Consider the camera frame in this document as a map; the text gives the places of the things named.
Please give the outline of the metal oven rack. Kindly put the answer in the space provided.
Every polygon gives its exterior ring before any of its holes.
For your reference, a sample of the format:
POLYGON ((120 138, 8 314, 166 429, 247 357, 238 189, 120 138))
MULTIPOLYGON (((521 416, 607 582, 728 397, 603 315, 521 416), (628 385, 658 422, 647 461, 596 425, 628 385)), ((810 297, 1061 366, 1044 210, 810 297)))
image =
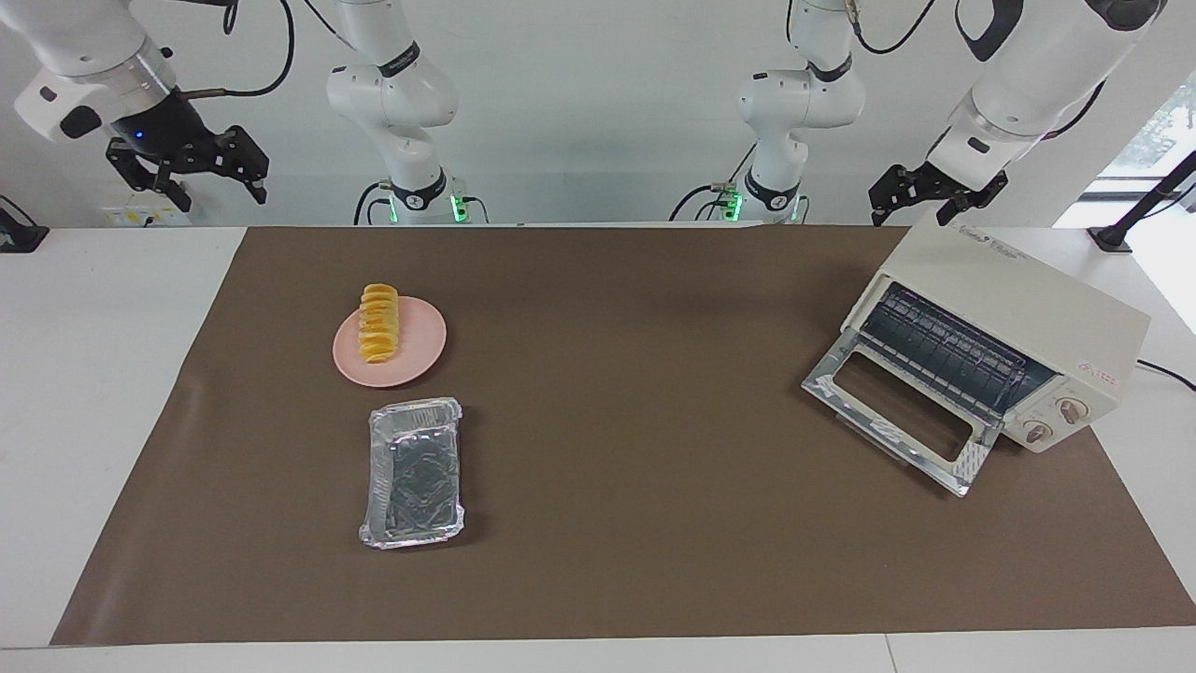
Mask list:
POLYGON ((897 282, 860 334, 887 361, 981 418, 1002 418, 1058 375, 897 282))

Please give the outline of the pink round plate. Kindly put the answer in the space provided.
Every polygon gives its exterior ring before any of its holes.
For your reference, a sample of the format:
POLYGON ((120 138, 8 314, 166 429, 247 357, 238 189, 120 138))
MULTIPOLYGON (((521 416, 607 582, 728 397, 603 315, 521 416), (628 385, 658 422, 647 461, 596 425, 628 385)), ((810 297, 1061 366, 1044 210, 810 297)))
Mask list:
POLYGON ((448 339, 448 328, 435 306, 411 295, 398 302, 398 349, 388 362, 368 365, 358 344, 359 312, 352 311, 332 339, 332 361, 341 374, 370 388, 391 388, 411 383, 431 371, 448 339))

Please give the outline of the black table clamp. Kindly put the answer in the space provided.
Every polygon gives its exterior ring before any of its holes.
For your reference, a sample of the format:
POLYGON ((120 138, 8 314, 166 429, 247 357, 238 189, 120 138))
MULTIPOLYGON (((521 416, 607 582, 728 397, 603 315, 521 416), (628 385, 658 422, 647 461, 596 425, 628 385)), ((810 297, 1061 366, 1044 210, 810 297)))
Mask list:
POLYGON ((49 227, 36 222, 22 204, 0 194, 0 252, 37 251, 48 234, 49 227))

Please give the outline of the glass oven door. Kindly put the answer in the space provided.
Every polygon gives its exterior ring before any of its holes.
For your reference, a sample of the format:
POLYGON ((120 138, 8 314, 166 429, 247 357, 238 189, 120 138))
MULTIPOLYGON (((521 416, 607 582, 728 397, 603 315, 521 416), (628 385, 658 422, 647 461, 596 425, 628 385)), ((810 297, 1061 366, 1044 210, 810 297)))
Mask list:
POLYGON ((892 455, 893 460, 913 465, 922 473, 945 487, 948 492, 957 497, 965 497, 975 484, 975 477, 981 472, 982 465, 988 459, 997 442, 997 438, 1003 433, 1003 418, 991 416, 986 408, 974 410, 962 405, 957 399, 945 396, 938 388, 927 386, 925 380, 915 377, 919 367, 909 361, 893 363, 887 353, 868 344, 864 334, 853 328, 843 329, 841 336, 832 343, 832 347, 813 366, 813 369, 803 380, 803 388, 813 394, 816 399, 823 402, 860 435, 871 440, 872 443, 892 455), (926 399, 934 402, 939 408, 947 409, 957 418, 970 427, 969 438, 962 443, 960 455, 948 460, 926 446, 922 440, 915 439, 910 432, 897 426, 897 422, 878 412, 874 408, 860 400, 859 397, 837 383, 836 375, 848 363, 849 357, 861 356, 872 363, 879 365, 880 369, 889 372, 899 379, 904 386, 922 394, 926 399))

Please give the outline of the bright window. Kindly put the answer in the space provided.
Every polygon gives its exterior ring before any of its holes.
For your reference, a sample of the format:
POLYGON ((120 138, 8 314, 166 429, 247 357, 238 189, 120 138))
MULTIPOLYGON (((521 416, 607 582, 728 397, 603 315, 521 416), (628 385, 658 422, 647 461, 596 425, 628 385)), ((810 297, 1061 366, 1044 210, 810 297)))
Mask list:
POLYGON ((1163 102, 1052 226, 1070 230, 1117 221, 1192 149, 1196 149, 1196 71, 1163 102))

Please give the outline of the silver foil baking tray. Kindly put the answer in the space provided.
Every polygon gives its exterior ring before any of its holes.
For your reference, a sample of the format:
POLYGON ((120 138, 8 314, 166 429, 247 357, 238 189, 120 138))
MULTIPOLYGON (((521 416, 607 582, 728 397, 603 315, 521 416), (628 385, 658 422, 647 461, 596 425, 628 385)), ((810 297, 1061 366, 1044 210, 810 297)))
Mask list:
POLYGON ((396 550, 448 542, 465 527, 460 402, 398 402, 370 412, 370 494, 359 540, 396 550))

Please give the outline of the yellow spiral bread loaf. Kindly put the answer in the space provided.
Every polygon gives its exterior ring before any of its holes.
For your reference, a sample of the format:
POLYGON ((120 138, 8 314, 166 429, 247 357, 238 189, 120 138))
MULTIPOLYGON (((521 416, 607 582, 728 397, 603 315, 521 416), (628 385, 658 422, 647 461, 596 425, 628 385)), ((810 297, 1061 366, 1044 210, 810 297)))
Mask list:
POLYGON ((358 348, 368 365, 382 365, 399 350, 399 294, 391 285, 366 285, 358 308, 358 348))

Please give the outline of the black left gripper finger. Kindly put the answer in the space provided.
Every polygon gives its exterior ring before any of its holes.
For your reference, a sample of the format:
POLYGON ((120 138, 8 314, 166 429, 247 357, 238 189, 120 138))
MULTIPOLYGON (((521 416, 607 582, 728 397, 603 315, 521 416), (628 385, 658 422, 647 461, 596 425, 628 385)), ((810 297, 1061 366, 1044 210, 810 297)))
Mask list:
POLYGON ((925 201, 921 192, 925 165, 892 165, 869 186, 871 222, 883 226, 893 212, 925 201))
POLYGON ((997 172, 995 178, 982 189, 970 189, 962 186, 962 183, 954 179, 945 179, 944 204, 936 212, 936 222, 940 226, 946 226, 966 210, 986 208, 987 204, 991 203, 991 200, 1003 191, 1003 186, 1007 186, 1007 184, 1008 177, 1003 170, 997 172))

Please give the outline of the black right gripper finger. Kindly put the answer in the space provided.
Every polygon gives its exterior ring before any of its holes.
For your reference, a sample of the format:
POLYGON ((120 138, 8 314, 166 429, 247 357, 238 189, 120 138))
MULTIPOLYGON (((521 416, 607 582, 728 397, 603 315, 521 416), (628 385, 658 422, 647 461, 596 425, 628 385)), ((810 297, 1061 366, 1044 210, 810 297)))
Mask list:
POLYGON ((165 196, 176 209, 184 213, 193 212, 193 197, 185 192, 185 188, 178 181, 171 178, 171 171, 160 165, 150 170, 141 163, 141 157, 128 141, 120 137, 111 137, 104 149, 106 161, 112 165, 117 175, 132 186, 134 192, 155 192, 165 196))
POLYGON ((231 126, 218 135, 218 175, 238 181, 257 204, 266 204, 266 175, 269 158, 240 126, 231 126))

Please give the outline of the brown table mat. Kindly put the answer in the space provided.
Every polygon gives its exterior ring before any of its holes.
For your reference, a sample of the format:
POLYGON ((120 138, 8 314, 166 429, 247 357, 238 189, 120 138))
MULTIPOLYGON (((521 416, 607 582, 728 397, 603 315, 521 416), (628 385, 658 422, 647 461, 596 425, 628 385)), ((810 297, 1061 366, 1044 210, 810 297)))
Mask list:
POLYGON ((803 391, 902 237, 255 227, 51 643, 1196 623, 1093 432, 958 498, 803 391), (403 386, 332 361, 366 285, 448 328, 403 386), (439 397, 465 527, 367 547, 370 412, 439 397))

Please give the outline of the white wall socket box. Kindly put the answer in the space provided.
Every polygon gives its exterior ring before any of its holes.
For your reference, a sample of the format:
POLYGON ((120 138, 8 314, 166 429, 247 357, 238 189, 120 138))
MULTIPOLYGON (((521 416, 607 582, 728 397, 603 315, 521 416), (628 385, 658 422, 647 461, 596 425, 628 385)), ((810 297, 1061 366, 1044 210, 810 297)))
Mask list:
POLYGON ((106 224, 115 227, 188 227, 189 214, 173 204, 122 204, 100 208, 106 224))

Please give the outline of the cream toaster oven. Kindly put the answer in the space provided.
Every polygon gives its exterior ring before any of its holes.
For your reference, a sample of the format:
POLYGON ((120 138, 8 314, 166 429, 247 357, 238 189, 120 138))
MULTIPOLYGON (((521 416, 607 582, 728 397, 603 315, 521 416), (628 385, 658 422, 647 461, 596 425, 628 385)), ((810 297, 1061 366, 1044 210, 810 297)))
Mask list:
POLYGON ((897 282, 1035 361, 1058 372, 1046 386, 1003 416, 1000 438, 1042 454, 1118 409, 1145 345, 1149 316, 1042 263, 978 227, 933 219, 909 230, 875 270, 840 329, 860 332, 887 287, 897 282), (1060 397, 1090 406, 1090 420, 1070 426, 1060 397), (1026 446, 1023 424, 1046 422, 1052 438, 1026 446))

